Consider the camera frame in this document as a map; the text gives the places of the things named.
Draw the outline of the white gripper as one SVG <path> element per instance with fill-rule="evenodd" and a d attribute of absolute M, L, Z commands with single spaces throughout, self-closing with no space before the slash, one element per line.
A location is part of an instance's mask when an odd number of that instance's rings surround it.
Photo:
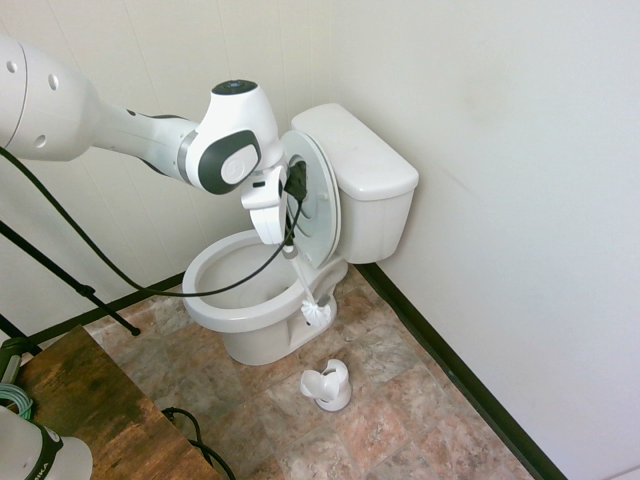
<path fill-rule="evenodd" d="M 250 213 L 252 224 L 264 244 L 279 244 L 284 240 L 286 215 L 286 168 L 272 167 L 252 174 L 241 192 L 241 202 Z M 293 250 L 289 239 L 281 245 L 283 250 Z"/>

